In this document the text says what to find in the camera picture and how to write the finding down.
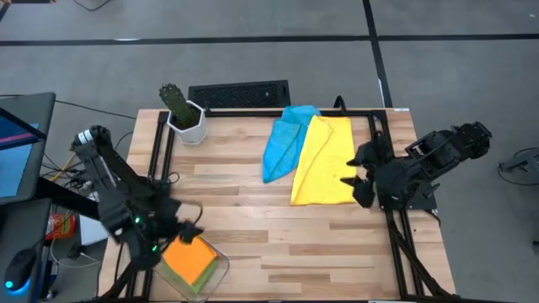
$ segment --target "cactus plant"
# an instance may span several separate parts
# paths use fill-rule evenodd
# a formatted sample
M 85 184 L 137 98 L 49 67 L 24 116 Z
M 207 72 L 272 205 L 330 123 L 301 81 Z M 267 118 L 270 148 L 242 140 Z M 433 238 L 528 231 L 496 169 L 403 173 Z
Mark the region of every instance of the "cactus plant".
M 198 110 L 192 108 L 185 102 L 182 91 L 172 83 L 164 84 L 159 89 L 159 97 L 168 109 L 172 112 L 175 120 L 174 124 L 181 130 L 197 126 L 200 118 Z

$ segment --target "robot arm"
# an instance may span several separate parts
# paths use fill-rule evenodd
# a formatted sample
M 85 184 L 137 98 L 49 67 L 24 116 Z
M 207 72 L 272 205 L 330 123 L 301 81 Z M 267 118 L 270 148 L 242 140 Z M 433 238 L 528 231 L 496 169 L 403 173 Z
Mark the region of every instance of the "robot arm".
M 168 181 L 136 175 L 116 153 L 103 126 L 76 135 L 72 149 L 99 194 L 101 223 L 117 243 L 127 243 L 136 270 L 153 268 L 175 237 L 191 242 L 201 234 L 193 223 L 178 222 L 181 202 L 168 197 Z
M 367 178 L 343 178 L 354 187 L 354 198 L 363 207 L 374 201 L 374 185 L 381 206 L 392 210 L 414 205 L 434 209 L 432 199 L 439 184 L 434 180 L 467 159 L 477 159 L 488 152 L 492 134 L 479 122 L 455 126 L 452 130 L 432 131 L 405 148 L 406 157 L 386 158 L 389 145 L 377 132 L 372 141 L 359 147 L 355 158 L 347 164 L 362 166 Z

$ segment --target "floor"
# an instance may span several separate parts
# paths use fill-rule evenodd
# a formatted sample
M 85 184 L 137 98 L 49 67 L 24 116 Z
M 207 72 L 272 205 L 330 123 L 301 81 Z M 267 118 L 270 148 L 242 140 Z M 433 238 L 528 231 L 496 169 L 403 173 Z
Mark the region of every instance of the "floor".
M 539 33 L 533 0 L 371 0 L 371 6 L 379 35 Z M 0 42 L 368 34 L 363 3 L 355 0 L 113 0 L 94 13 L 64 0 L 12 5 L 0 23 Z M 536 302 L 539 257 L 531 239 L 539 231 L 539 189 L 505 183 L 496 168 L 539 145 L 539 40 L 387 41 L 380 47 L 392 105 L 411 109 L 419 136 L 475 120 L 493 133 L 489 153 L 443 176 L 436 192 L 458 294 Z M 349 107 L 382 107 L 373 59 L 371 43 L 360 40 L 2 46 L 0 93 L 52 91 L 62 101 L 136 115 L 163 107 L 157 90 L 165 82 L 186 90 L 286 79 L 293 104 L 330 106 L 340 94 Z M 47 154 L 64 163 L 74 134 L 96 124 L 118 139 L 134 121 L 58 104 Z M 119 153 L 125 156 L 128 147 L 129 139 Z M 65 255 L 68 246 L 59 241 L 55 251 Z M 99 258 L 103 249 L 100 243 L 90 254 Z M 53 301 L 92 297 L 97 270 L 63 268 Z

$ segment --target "yellow cloth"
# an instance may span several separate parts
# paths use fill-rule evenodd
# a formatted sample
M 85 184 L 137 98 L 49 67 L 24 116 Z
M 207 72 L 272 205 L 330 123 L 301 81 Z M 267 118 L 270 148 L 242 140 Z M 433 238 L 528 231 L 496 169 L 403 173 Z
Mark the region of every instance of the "yellow cloth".
M 292 186 L 291 205 L 355 202 L 354 188 L 341 178 L 354 177 L 354 139 L 349 118 L 313 116 Z

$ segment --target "wooden table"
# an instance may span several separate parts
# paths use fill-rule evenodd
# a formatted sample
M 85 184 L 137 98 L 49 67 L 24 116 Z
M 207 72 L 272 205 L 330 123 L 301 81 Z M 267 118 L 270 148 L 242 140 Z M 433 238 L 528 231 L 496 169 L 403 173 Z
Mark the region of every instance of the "wooden table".
M 127 162 L 146 175 L 159 110 L 138 114 Z M 409 111 L 387 110 L 397 154 L 416 140 Z M 273 118 L 209 118 L 200 146 L 174 141 L 170 172 L 180 175 L 172 196 L 201 202 L 204 238 L 230 258 L 231 268 L 210 300 L 397 299 L 398 287 L 383 212 L 358 204 L 290 206 L 294 173 L 263 184 L 261 157 Z M 368 141 L 366 118 L 351 118 L 355 146 Z M 166 138 L 165 127 L 163 138 Z M 158 163 L 163 163 L 163 139 Z M 454 292 L 438 222 L 409 211 L 419 259 Z M 119 247 L 109 239 L 99 276 L 103 294 L 113 283 Z M 120 270 L 128 263 L 122 253 Z M 414 287 L 403 256 L 408 292 Z M 141 282 L 135 294 L 140 294 Z M 154 273 L 150 300 L 181 295 Z

